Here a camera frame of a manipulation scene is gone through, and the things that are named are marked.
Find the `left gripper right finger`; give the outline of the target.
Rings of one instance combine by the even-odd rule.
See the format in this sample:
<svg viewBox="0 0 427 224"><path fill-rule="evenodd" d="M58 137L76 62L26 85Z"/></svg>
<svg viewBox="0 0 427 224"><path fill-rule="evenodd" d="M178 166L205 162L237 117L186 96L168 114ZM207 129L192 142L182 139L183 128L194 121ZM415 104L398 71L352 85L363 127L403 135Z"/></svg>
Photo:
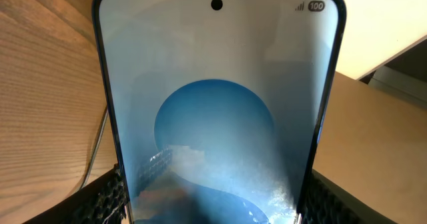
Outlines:
<svg viewBox="0 0 427 224"><path fill-rule="evenodd" d="M396 224L313 170L301 224Z"/></svg>

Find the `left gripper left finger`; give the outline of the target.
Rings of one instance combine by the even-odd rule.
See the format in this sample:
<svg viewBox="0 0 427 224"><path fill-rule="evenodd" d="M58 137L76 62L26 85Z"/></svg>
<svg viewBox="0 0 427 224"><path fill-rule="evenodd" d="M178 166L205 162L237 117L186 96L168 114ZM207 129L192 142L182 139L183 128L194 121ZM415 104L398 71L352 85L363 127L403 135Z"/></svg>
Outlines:
<svg viewBox="0 0 427 224"><path fill-rule="evenodd" d="M120 224L128 203L119 167L24 224Z"/></svg>

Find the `blue Galaxy smartphone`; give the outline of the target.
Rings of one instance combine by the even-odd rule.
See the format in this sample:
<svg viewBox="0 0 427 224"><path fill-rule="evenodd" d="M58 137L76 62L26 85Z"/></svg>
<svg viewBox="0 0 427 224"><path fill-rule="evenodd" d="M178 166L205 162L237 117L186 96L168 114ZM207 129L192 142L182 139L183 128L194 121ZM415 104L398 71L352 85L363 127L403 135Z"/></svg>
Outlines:
<svg viewBox="0 0 427 224"><path fill-rule="evenodd" d="M93 0L132 223L297 223L344 0Z"/></svg>

